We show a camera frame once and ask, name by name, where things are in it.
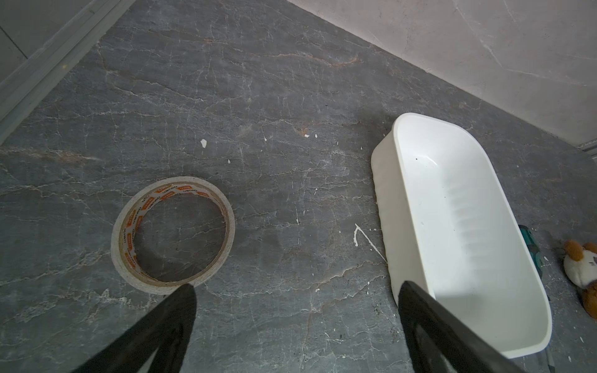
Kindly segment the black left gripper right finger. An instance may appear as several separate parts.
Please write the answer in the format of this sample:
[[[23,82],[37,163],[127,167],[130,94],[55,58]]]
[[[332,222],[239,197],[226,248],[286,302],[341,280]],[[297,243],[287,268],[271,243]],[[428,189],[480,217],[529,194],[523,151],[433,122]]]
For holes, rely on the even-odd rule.
[[[447,372],[520,372],[451,312],[413,281],[405,281],[398,295],[400,321],[413,370]]]

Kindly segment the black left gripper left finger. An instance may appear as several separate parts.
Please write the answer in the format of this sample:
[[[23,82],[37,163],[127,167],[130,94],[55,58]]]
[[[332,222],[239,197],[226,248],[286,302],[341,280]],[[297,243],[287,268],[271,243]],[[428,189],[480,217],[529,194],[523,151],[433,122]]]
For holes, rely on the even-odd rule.
[[[197,297],[184,284],[76,372],[179,372],[194,328]]]

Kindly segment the green handled screwdriver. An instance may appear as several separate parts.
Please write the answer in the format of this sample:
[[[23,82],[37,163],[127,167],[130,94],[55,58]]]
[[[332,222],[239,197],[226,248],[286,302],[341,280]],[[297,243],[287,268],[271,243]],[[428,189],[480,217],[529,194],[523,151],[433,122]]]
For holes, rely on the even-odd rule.
[[[519,225],[519,230],[522,234],[522,237],[525,241],[526,247],[528,249],[528,251],[530,252],[530,256],[533,260],[533,263],[536,267],[536,271],[539,275],[539,279],[543,279],[543,262],[541,259],[541,253],[539,250],[538,245],[536,244],[535,239],[533,238],[533,233],[531,232],[531,230],[525,226],[525,225]],[[547,358],[547,366],[549,369],[550,373],[555,373],[556,372],[556,368],[555,368],[555,363],[553,360],[553,354],[551,352],[550,346],[547,346],[545,349],[545,355]]]

